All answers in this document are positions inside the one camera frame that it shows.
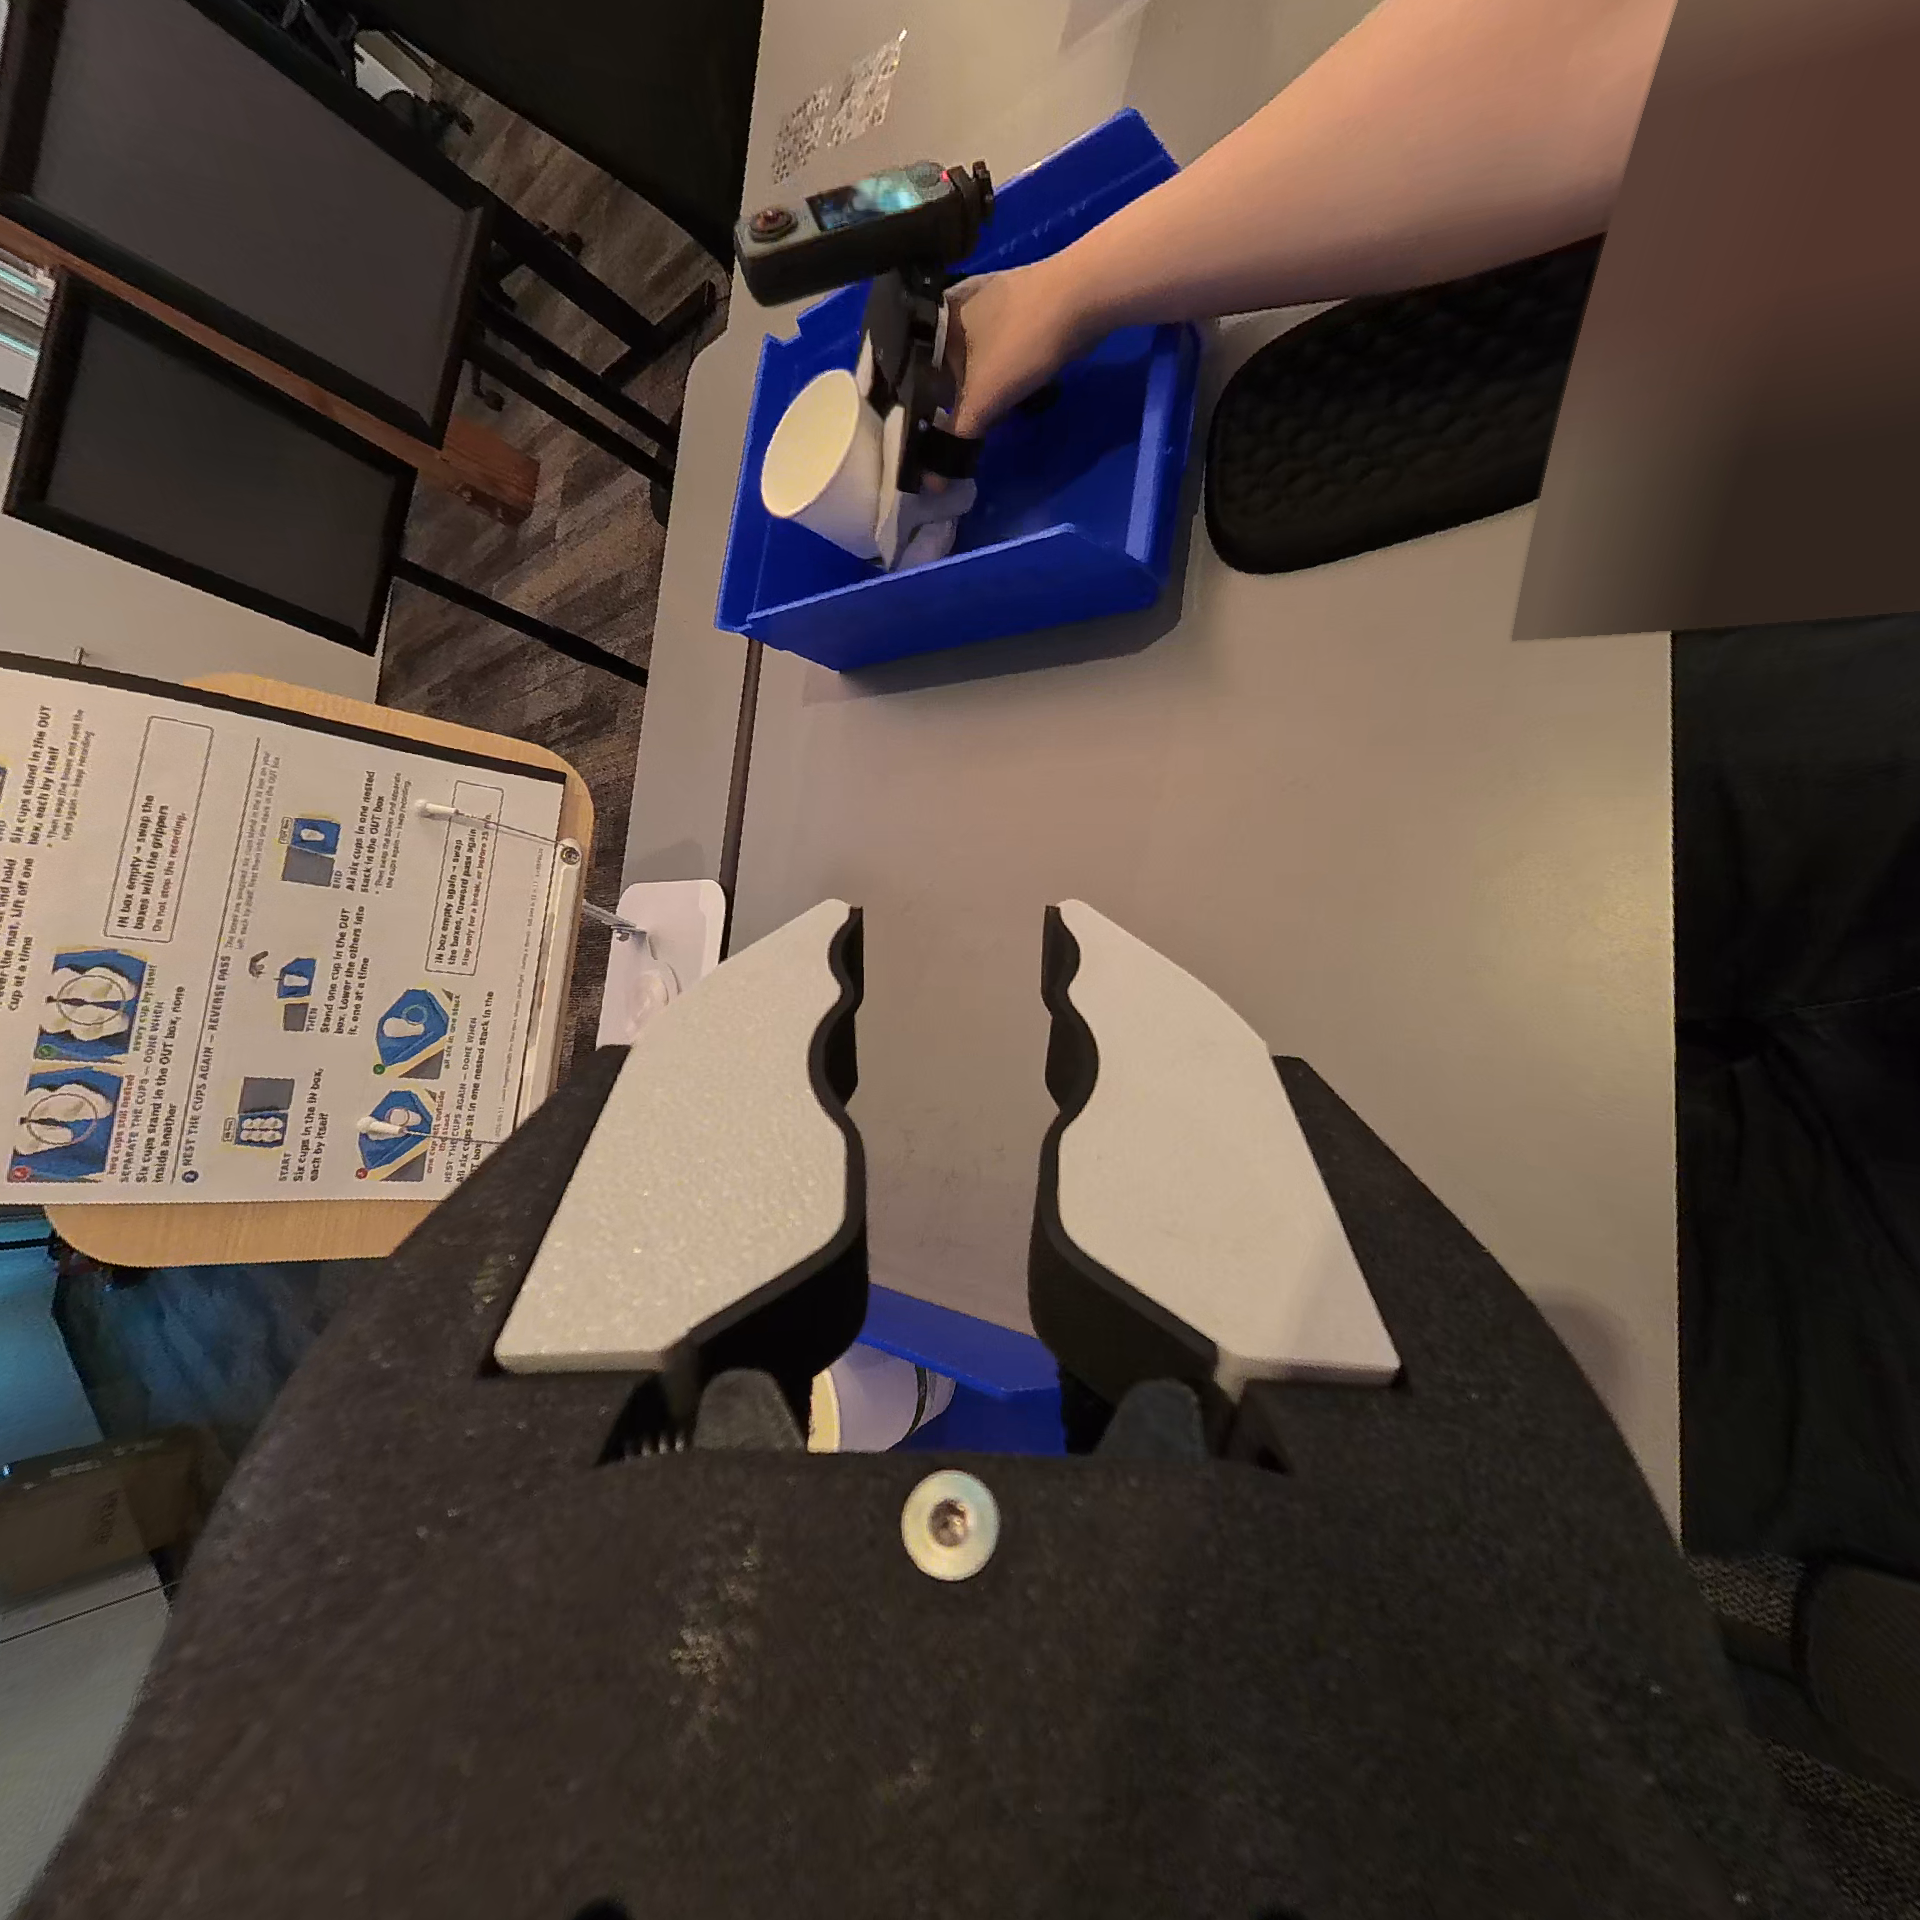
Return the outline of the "white board stand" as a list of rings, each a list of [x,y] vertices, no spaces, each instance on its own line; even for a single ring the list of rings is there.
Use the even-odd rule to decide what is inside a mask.
[[[728,895],[714,880],[638,882],[614,907],[585,899],[583,919],[610,941],[596,1043],[626,1047],[718,969]]]

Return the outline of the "person's dark pants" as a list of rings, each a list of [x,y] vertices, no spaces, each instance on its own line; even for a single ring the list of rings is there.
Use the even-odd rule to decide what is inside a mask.
[[[1918,1559],[1918,622],[1673,638],[1691,1549]]]

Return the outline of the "white paper cup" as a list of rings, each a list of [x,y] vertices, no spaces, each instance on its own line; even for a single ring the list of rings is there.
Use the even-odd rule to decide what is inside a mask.
[[[894,568],[886,541],[898,505],[904,439],[900,405],[876,411],[856,373],[814,377],[774,429],[760,467],[760,501],[858,561]]]
[[[812,1454],[898,1450],[939,1420],[953,1394],[951,1378],[856,1342],[810,1384],[806,1448]]]

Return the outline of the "person's right hand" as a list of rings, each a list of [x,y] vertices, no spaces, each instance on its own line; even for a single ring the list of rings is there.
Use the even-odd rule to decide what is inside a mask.
[[[951,431],[981,441],[1069,361],[1137,325],[1137,305],[1113,263],[1081,245],[963,281],[947,301]]]

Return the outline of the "person's right forearm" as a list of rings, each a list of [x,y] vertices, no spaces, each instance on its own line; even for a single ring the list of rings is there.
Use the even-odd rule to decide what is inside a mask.
[[[1083,331],[1476,275],[1601,234],[1673,2],[1392,2],[1063,259]]]

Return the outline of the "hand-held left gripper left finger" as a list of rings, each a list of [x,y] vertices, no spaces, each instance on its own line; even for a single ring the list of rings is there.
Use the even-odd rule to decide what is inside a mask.
[[[852,1121],[862,911],[824,899],[650,1017],[493,1346],[509,1376],[622,1376],[688,1430],[714,1380],[814,1380],[868,1312]]]

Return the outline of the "wooden instruction board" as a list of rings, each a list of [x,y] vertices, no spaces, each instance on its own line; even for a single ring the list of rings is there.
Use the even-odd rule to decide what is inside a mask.
[[[295,686],[4,656],[4,1203],[118,1266],[383,1256],[549,1099],[592,808]]]

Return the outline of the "blue plastic bin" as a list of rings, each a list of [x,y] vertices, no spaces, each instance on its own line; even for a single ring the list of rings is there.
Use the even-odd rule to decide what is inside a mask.
[[[1059,253],[1175,174],[1139,112],[1117,112],[995,184],[993,218],[955,265],[947,301],[975,275]],[[1155,602],[1197,407],[1189,325],[1119,331],[999,419],[979,441],[973,511],[937,563],[886,572],[764,511],[760,467],[774,429],[814,377],[854,373],[866,297],[856,283],[798,299],[796,333],[762,343],[718,628],[852,672]]]
[[[1031,1334],[870,1286],[856,1336],[955,1382],[947,1412],[892,1452],[1063,1458],[1063,1388],[1053,1354]]]

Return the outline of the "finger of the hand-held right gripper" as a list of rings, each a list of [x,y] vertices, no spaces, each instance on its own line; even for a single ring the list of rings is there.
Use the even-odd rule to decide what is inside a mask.
[[[856,385],[878,421],[888,421],[909,391],[913,295],[870,295],[860,321]]]
[[[878,564],[886,572],[911,570],[951,555],[957,525],[977,501],[977,483],[947,479],[939,491],[909,491],[902,475],[904,451],[884,453],[878,495]]]

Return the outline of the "black framed panel on stand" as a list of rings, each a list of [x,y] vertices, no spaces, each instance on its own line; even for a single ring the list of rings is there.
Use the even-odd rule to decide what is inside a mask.
[[[10,4],[4,218],[441,445],[491,200],[244,4]]]
[[[413,493],[397,455],[58,277],[8,517],[371,658]]]

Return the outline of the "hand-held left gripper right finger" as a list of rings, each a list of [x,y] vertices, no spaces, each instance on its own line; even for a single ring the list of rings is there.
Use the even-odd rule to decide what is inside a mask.
[[[1029,1314],[1081,1402],[1191,1392],[1225,1444],[1268,1386],[1384,1390],[1402,1356],[1260,1033],[1087,899],[1047,905],[1055,1105]]]

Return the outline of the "black textured pad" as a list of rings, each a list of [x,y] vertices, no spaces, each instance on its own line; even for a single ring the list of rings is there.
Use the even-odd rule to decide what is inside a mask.
[[[1601,247],[1342,301],[1248,357],[1205,455],[1225,566],[1302,572],[1538,501]]]

